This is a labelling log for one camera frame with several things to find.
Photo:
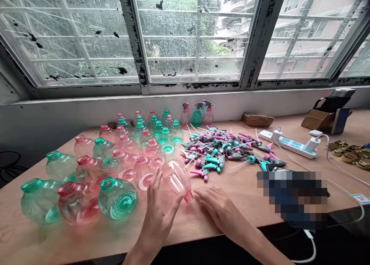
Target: phone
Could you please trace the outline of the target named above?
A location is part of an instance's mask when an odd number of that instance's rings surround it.
[[[334,124],[333,127],[331,128],[332,135],[343,133],[349,113],[350,113],[349,108],[337,109],[334,118]]]

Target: transparent bottle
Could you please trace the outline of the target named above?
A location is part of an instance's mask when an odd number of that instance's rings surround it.
[[[173,141],[175,144],[182,143],[182,140],[184,139],[184,132],[182,131],[182,127],[177,120],[173,121],[171,133],[173,135]]]
[[[148,190],[155,169],[150,167],[150,159],[139,155],[134,165],[134,181],[137,189]]]
[[[58,188],[62,184],[57,180],[39,178],[25,182],[21,186],[23,196],[20,200],[23,215],[41,225],[59,222]]]
[[[160,121],[156,121],[154,130],[153,130],[153,136],[157,139],[157,141],[159,137],[161,136],[162,130],[163,130],[163,124]]]
[[[150,119],[148,129],[150,133],[153,133],[156,122],[158,121],[157,116],[153,115]]]
[[[113,158],[110,165],[110,172],[114,178],[122,178],[126,181],[133,181],[133,166],[135,164],[136,158],[132,158],[133,161],[128,162],[128,153],[122,151],[121,149],[116,149],[113,151]]]
[[[135,140],[130,139],[127,135],[122,135],[118,148],[127,153],[125,162],[133,166],[136,163],[137,157],[140,155],[139,146]]]
[[[134,211],[137,198],[136,189],[130,182],[108,177],[101,183],[99,208],[105,217],[118,221]]]
[[[151,118],[155,116],[156,118],[158,118],[157,114],[154,112],[154,110],[150,110],[150,113],[149,113],[149,116],[148,116],[148,124],[149,122],[151,121]]]
[[[58,210],[62,220],[70,226],[84,226],[100,219],[99,194],[85,183],[66,182],[59,189]]]
[[[143,117],[142,116],[138,116],[137,119],[136,119],[136,125],[138,125],[138,123],[141,122],[143,124],[143,126],[145,126],[145,128],[148,128],[148,124],[146,123],[146,121],[144,121]]]
[[[162,123],[164,124],[166,119],[167,119],[167,116],[168,115],[171,115],[170,112],[166,109],[165,112],[163,113],[162,115]]]
[[[129,131],[127,131],[126,128],[124,128],[123,126],[119,126],[117,127],[116,138],[114,140],[116,142],[115,144],[116,146],[119,144],[122,135],[127,135],[130,138],[132,138],[132,134]]]
[[[173,118],[171,115],[168,115],[167,119],[163,123],[163,127],[167,127],[168,129],[170,129],[172,124],[173,124]]]
[[[164,127],[159,137],[159,143],[161,144],[165,154],[173,153],[175,150],[175,143],[172,133],[168,130],[167,127]]]
[[[84,155],[77,159],[76,182],[89,185],[91,192],[100,190],[101,179],[110,176],[109,166],[106,162]]]
[[[116,135],[108,125],[103,124],[102,126],[100,126],[99,137],[108,142],[114,143]]]
[[[88,155],[92,157],[93,149],[95,146],[94,140],[86,138],[83,135],[75,137],[76,143],[74,144],[74,153],[77,157]]]
[[[140,137],[142,136],[144,129],[146,129],[146,127],[143,125],[142,122],[138,122],[136,124],[136,128],[135,128],[135,140],[136,140],[137,143],[139,143]]]
[[[109,162],[109,158],[113,156],[113,151],[115,149],[117,149],[117,147],[113,143],[108,142],[103,138],[97,138],[95,139],[93,156],[96,159]]]
[[[46,154],[46,173],[51,179],[61,182],[75,180],[74,172],[77,168],[77,157],[71,154],[63,154],[59,151],[51,151]]]
[[[150,159],[149,167],[152,169],[157,169],[166,162],[166,154],[156,139],[149,140],[143,154]]]
[[[192,198],[192,183],[182,159],[172,159],[165,163],[160,171],[166,184],[188,203]]]
[[[119,119],[119,120],[118,120],[118,125],[117,125],[117,127],[119,127],[119,126],[123,126],[127,131],[130,131],[130,132],[132,132],[132,130],[133,130],[132,125],[131,125],[131,124],[129,124],[128,122],[126,122],[126,120],[125,120],[125,119]]]
[[[148,145],[150,139],[154,139],[153,134],[151,134],[148,129],[144,129],[139,140],[139,149],[141,153],[144,152],[144,149]]]

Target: white power strip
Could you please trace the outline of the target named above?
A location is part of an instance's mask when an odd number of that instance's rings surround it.
[[[276,140],[279,142],[279,145],[282,148],[286,148],[294,153],[298,153],[299,155],[302,155],[308,159],[314,159],[317,157],[316,156],[317,149],[314,149],[314,151],[309,151],[304,148],[305,144],[298,143],[296,141],[290,140],[280,135],[278,136],[279,138]],[[275,140],[272,138],[272,133],[270,131],[262,130],[259,133],[258,137],[276,144]]]

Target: window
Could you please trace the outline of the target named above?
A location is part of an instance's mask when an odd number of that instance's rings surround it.
[[[287,0],[284,13],[297,9],[301,0]]]

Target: table surface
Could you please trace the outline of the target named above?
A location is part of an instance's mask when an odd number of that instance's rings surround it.
[[[348,118],[345,132],[342,135],[331,137],[332,141],[347,139],[349,144],[362,145],[369,142],[368,126],[370,111],[355,110]],[[301,127],[304,115],[278,117],[271,127],[281,126],[283,134],[290,139],[305,143],[312,136],[307,128]],[[219,129],[233,133],[242,132],[255,136],[255,132],[244,124],[236,121],[217,122]],[[97,129],[84,131],[86,137],[95,139]],[[347,176],[332,166],[325,158],[326,151],[323,146],[325,139],[318,146],[318,157],[309,160],[298,154],[286,150],[297,162],[311,170],[320,171],[323,179],[331,179],[352,194],[364,194],[370,197],[370,188]],[[74,139],[70,140],[58,150],[62,153],[74,153]],[[302,171],[298,165],[291,162],[278,148],[273,147],[275,155],[287,161],[287,168]],[[179,150],[173,154],[175,158],[181,156]],[[355,176],[370,182],[370,172],[346,164],[335,156],[329,155],[331,160]],[[63,223],[40,226],[23,216],[20,199],[22,191],[20,186],[31,178],[48,179],[45,172],[46,158],[17,177],[11,183],[0,189],[0,260],[2,264],[64,264],[115,255],[127,252],[138,238],[146,211],[146,194],[139,192],[138,205],[134,213],[126,220],[112,222],[102,218],[98,224],[82,228],[71,228]],[[192,188],[211,186],[216,184],[229,194],[246,219],[254,226],[261,227],[280,223],[283,220],[273,213],[268,198],[262,196],[262,190],[257,188],[258,164],[244,164],[237,169],[231,169],[241,161],[229,161],[220,175],[211,172],[208,183],[192,175]],[[193,162],[188,169],[194,169]],[[358,206],[339,188],[328,184],[331,197],[328,199],[328,212],[343,210]],[[210,217],[204,213],[196,200],[190,203],[182,201],[175,217],[172,230],[166,245],[199,240],[216,235],[220,231],[212,223]]]

